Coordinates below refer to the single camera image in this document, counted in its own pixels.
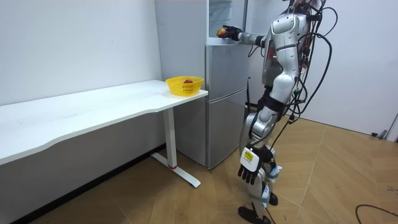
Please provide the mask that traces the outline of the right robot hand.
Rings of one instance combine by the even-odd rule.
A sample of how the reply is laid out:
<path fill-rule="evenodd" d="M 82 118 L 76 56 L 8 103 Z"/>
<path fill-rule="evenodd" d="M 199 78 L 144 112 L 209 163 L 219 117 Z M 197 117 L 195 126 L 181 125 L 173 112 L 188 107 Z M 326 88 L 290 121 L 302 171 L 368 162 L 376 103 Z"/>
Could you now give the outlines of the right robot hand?
<path fill-rule="evenodd" d="M 227 38 L 239 42 L 239 35 L 242 32 L 243 31 L 239 27 L 223 25 L 222 28 L 217 31 L 216 36 L 222 39 Z"/>

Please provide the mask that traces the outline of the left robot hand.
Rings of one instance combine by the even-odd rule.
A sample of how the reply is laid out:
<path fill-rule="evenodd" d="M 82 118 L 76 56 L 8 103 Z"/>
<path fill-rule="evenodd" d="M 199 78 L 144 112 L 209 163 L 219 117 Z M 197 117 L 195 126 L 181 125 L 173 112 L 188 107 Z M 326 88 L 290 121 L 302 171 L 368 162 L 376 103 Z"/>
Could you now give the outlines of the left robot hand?
<path fill-rule="evenodd" d="M 272 150 L 267 146 L 257 149 L 248 144 L 243 149 L 239 162 L 238 176 L 251 185 L 254 185 L 257 175 L 264 164 L 269 166 L 270 172 L 277 167 Z"/>

